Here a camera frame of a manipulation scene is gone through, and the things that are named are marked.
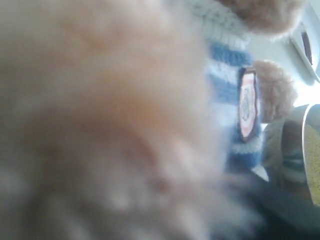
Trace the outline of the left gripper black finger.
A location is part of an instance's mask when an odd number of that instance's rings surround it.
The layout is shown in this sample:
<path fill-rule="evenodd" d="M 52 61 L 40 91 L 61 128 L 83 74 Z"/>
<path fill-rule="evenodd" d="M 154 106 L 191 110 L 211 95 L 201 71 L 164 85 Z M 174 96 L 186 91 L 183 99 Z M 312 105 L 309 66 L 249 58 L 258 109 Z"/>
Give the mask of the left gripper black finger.
<path fill-rule="evenodd" d="M 320 208 L 266 182 L 255 174 L 241 174 L 230 187 L 260 223 L 241 240 L 318 240 Z"/>

